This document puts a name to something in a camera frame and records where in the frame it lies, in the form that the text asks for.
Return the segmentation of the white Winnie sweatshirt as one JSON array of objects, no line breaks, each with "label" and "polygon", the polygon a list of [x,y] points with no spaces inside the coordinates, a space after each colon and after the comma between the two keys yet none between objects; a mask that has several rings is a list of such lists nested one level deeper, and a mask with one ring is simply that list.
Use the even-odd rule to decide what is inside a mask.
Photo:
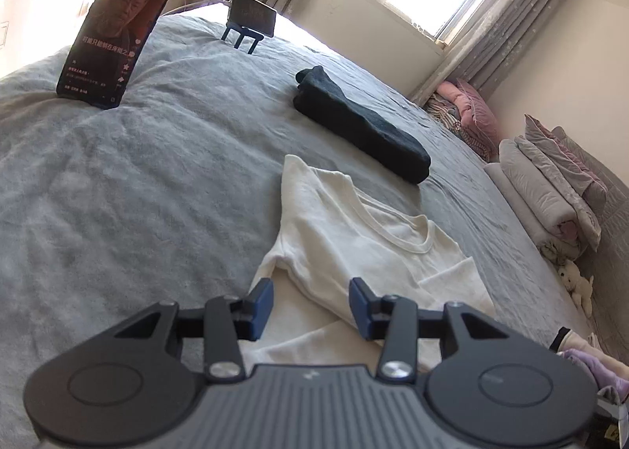
[{"label": "white Winnie sweatshirt", "polygon": [[429,218],[409,216],[356,188],[350,175],[288,155],[280,231],[255,278],[274,284],[261,338],[243,342],[244,364],[353,365],[373,369],[379,345],[362,338],[349,304],[359,276],[378,295],[421,308],[461,301],[494,316],[475,261]]}]

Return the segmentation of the blue phone stand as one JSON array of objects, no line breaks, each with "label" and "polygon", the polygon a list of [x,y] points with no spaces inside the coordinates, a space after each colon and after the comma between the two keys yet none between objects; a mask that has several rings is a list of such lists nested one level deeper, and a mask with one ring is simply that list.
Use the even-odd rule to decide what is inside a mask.
[{"label": "blue phone stand", "polygon": [[224,33],[221,36],[222,41],[227,41],[227,38],[231,32],[237,33],[238,38],[234,43],[234,48],[237,50],[245,39],[250,39],[250,48],[247,50],[248,55],[252,55],[258,46],[258,43],[265,39],[265,35],[255,31],[254,29],[242,26],[234,22],[228,22]]}]

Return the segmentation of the purple folded garment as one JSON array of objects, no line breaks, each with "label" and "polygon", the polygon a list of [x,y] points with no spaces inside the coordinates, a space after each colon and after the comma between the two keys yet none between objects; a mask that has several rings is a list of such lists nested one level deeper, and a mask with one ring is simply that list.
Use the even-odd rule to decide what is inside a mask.
[{"label": "purple folded garment", "polygon": [[572,363],[579,363],[587,367],[599,390],[612,387],[617,392],[620,403],[628,399],[628,380],[605,366],[597,356],[577,349],[562,351],[561,356]]}]

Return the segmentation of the folded black garment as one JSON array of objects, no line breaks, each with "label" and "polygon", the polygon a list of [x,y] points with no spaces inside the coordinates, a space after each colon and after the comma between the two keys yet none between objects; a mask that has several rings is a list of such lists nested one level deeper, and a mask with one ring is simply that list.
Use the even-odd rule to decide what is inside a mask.
[{"label": "folded black garment", "polygon": [[423,145],[377,112],[348,99],[322,66],[295,74],[294,108],[371,156],[407,183],[430,175],[431,157]]}]

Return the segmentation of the folded grey quilt stack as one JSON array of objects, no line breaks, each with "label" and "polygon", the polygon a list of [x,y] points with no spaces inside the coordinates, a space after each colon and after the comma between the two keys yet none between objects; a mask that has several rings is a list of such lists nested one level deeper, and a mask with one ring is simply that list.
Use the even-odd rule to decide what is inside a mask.
[{"label": "folded grey quilt stack", "polygon": [[609,187],[563,129],[526,115],[524,133],[502,140],[485,172],[548,261],[599,250]]}]

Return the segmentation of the upright smartphone playing video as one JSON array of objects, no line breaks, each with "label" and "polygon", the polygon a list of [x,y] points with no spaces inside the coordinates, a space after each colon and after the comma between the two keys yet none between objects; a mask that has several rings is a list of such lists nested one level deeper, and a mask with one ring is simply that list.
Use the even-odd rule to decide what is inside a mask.
[{"label": "upright smartphone playing video", "polygon": [[117,107],[167,1],[95,0],[68,52],[57,95]]}]

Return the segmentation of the right grey star curtain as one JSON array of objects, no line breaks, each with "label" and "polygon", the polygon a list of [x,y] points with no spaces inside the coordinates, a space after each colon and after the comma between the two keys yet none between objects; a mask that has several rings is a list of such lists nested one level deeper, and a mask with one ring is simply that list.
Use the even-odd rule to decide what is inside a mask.
[{"label": "right grey star curtain", "polygon": [[498,0],[464,34],[410,100],[422,106],[444,81],[472,85],[489,99],[565,0]]}]

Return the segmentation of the white plush toy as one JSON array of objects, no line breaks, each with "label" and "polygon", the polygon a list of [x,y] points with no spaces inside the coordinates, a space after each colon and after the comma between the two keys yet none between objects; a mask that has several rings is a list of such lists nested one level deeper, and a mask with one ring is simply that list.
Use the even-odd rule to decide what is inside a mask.
[{"label": "white plush toy", "polygon": [[582,308],[585,317],[592,317],[594,276],[591,276],[590,279],[581,276],[578,266],[569,259],[557,269],[557,273],[575,306]]}]

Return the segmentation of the landscape phone on stand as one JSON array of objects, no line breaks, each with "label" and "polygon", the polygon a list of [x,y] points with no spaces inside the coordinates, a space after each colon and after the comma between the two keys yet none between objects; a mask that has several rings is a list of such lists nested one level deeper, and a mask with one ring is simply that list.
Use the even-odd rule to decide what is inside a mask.
[{"label": "landscape phone on stand", "polygon": [[228,21],[273,37],[277,11],[258,0],[230,0]]}]

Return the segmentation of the pink pillow pile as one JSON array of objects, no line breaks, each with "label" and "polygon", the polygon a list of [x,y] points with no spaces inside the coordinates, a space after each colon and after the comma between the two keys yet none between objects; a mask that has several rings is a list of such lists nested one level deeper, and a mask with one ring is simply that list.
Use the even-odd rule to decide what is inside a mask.
[{"label": "pink pillow pile", "polygon": [[427,99],[424,109],[484,162],[498,159],[501,141],[498,120],[472,85],[462,79],[442,82]]}]

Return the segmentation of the grey quilted headboard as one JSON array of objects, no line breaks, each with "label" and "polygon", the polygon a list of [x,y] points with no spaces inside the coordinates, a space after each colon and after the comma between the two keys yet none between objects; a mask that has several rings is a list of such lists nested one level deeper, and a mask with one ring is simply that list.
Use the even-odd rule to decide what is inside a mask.
[{"label": "grey quilted headboard", "polygon": [[552,133],[573,151],[608,187],[607,202],[597,216],[601,240],[596,252],[588,250],[577,261],[583,276],[594,276],[593,323],[603,350],[626,363],[629,332],[629,210],[628,186],[563,127]]}]

